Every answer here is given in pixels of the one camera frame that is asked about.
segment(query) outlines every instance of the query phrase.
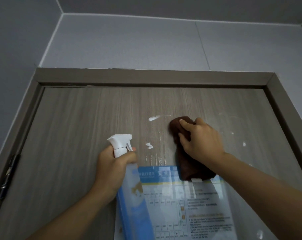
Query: door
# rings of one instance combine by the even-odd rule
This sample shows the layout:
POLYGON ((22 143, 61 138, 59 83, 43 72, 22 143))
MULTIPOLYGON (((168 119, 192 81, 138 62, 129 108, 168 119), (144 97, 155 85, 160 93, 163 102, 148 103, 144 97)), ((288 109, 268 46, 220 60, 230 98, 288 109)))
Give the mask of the door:
MULTIPOLYGON (((45 88, 0 210, 0 239, 25 239, 84 196, 113 134, 133 135, 140 166, 174 165, 168 123, 179 116, 202 117, 227 152, 302 191, 302 171, 262 89, 45 88)), ((226 188, 238 239, 276 239, 226 188)), ((114 221, 115 201, 84 239, 113 240, 114 221)))

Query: spray nozzle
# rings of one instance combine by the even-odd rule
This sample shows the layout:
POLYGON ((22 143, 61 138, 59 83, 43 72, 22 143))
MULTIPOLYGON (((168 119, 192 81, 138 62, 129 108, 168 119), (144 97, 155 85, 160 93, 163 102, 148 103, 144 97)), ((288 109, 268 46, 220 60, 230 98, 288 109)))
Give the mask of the spray nozzle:
POLYGON ((113 135, 108 139, 114 150, 126 147, 129 152, 132 152, 133 149, 131 147, 130 140, 132 140, 131 134, 113 135))

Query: hand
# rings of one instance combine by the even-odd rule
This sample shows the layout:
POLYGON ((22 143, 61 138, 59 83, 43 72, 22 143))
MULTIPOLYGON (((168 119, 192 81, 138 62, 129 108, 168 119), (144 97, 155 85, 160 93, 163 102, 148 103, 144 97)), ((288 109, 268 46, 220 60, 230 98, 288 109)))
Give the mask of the hand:
POLYGON ((208 164, 220 159, 225 154, 222 139, 220 133, 201 118, 197 118, 195 123, 196 125, 192 125, 180 120, 181 126, 191 132, 191 141, 179 133, 180 142, 190 157, 208 167, 208 164))
POLYGON ((97 193, 98 197, 104 197, 106 204, 111 202, 122 185, 127 164, 136 162, 137 155, 134 152, 114 158, 113 147, 109 145, 99 154, 95 182, 90 193, 97 193))

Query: person's right arm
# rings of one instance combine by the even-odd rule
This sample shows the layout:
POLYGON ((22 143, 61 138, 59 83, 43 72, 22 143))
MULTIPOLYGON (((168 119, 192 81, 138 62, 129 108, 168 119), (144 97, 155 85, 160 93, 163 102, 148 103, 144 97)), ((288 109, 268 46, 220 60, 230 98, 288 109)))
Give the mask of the person's right arm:
POLYGON ((278 239, 302 239, 302 192, 226 153, 215 129, 195 123, 180 120, 191 132, 190 142, 179 134, 185 152, 228 182, 278 239))

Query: forearm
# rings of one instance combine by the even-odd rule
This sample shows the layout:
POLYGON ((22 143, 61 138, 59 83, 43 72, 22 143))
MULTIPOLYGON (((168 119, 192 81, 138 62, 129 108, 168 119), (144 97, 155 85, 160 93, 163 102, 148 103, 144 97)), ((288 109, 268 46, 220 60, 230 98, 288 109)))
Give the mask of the forearm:
POLYGON ((107 204, 104 192, 89 192, 53 221, 39 229, 27 240, 79 239, 99 210, 107 204))
POLYGON ((302 192, 231 154, 208 167, 241 195, 279 239, 302 239, 302 192))

